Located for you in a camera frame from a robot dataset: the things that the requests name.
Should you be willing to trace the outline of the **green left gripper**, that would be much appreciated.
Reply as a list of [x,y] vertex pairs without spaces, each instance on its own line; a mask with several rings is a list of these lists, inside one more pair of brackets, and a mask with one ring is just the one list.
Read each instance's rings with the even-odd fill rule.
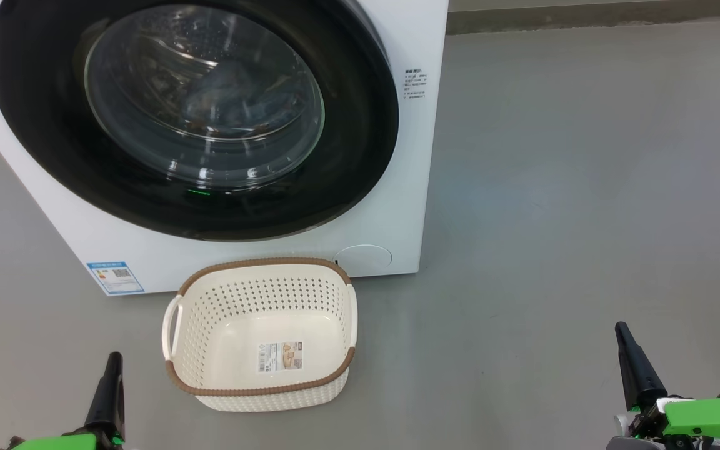
[[123,356],[109,353],[98,381],[84,427],[94,432],[71,432],[62,436],[21,439],[13,437],[11,449],[123,449],[124,384]]

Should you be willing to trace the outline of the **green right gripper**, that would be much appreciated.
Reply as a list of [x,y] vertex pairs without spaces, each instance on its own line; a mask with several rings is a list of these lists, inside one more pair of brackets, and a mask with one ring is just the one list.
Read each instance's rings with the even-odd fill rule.
[[625,322],[615,324],[622,388],[632,421],[632,437],[665,443],[694,438],[720,441],[720,398],[665,398],[668,390]]

